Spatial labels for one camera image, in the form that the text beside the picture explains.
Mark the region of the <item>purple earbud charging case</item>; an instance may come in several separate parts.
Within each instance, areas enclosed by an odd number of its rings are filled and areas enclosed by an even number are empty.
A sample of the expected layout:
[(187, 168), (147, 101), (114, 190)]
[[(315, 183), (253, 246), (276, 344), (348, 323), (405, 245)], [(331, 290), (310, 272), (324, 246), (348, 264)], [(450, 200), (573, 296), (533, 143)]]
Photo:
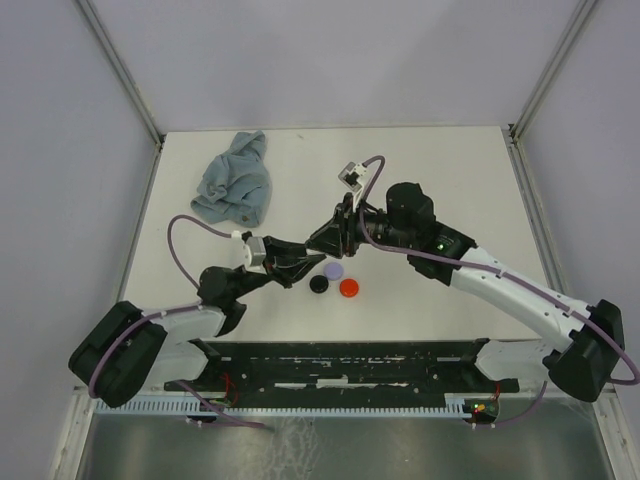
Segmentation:
[(329, 281), (337, 281), (344, 276), (344, 268), (338, 262), (329, 262), (323, 268), (323, 275)]

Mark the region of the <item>black earbud charging case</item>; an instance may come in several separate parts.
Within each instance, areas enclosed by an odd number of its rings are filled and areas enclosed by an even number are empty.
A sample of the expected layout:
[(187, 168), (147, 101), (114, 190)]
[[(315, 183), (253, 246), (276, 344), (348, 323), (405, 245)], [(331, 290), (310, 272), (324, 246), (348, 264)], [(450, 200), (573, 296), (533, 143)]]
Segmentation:
[(309, 288), (315, 294), (322, 294), (329, 288), (329, 280), (324, 275), (314, 275), (309, 280)]

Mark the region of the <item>orange earbud charging case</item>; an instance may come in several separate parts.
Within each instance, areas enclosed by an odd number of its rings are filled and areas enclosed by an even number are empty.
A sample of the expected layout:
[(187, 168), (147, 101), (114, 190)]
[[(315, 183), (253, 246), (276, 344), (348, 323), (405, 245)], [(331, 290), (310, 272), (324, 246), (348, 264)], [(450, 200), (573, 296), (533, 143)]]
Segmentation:
[(345, 278), (339, 284), (339, 291), (346, 298), (353, 298), (359, 293), (359, 283), (353, 278)]

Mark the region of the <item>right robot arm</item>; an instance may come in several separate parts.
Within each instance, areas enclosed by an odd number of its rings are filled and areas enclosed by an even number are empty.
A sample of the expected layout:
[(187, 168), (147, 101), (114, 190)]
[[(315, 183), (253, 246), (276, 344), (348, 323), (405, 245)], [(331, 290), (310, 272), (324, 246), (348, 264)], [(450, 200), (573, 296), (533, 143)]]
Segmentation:
[(564, 393), (595, 401), (624, 353), (620, 309), (572, 299), (516, 273), (463, 233), (437, 221), (417, 183), (386, 193), (386, 207), (354, 203), (350, 194), (308, 239), (309, 249), (352, 257), (362, 244), (406, 256), (422, 276), (474, 295), (537, 334), (535, 340), (482, 340), (458, 368), (467, 389), (493, 381), (549, 381)]

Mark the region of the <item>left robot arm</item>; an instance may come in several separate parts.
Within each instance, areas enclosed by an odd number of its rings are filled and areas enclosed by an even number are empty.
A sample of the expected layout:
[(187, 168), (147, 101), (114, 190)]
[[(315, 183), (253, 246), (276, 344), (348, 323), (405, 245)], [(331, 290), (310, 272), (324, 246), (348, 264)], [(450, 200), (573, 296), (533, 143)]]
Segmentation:
[(68, 368), (92, 398), (112, 408), (174, 380), (212, 389), (220, 381), (221, 366), (210, 359), (213, 352), (203, 340), (239, 325), (247, 310), (242, 297), (269, 283), (288, 289), (325, 258), (300, 243), (247, 237), (242, 265), (202, 271), (196, 302), (152, 312), (129, 301), (114, 304), (71, 354)]

